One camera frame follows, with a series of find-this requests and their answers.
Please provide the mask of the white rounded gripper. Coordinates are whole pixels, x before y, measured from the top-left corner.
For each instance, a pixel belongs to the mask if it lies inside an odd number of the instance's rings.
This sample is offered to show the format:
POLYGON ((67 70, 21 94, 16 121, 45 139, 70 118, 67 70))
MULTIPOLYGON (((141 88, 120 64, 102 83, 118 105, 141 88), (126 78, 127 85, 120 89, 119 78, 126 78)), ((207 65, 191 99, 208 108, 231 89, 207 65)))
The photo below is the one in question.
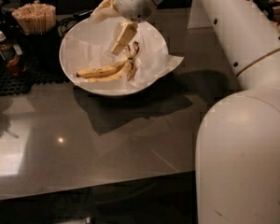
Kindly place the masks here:
POLYGON ((130 20, 119 22, 115 29, 110 51, 119 55, 135 37, 138 28, 136 22, 147 21, 156 9, 152 0, 103 0, 90 15, 89 22, 99 23, 108 18, 120 17, 120 14, 130 20))

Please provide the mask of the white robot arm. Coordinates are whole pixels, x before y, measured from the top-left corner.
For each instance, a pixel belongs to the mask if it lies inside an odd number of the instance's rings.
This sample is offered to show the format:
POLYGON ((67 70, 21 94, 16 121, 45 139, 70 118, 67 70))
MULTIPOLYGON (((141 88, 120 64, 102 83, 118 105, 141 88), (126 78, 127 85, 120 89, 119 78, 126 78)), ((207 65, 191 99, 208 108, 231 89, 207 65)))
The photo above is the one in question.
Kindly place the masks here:
POLYGON ((198 224, 280 224, 280 34, 252 0, 201 3, 241 91, 198 132, 198 224))

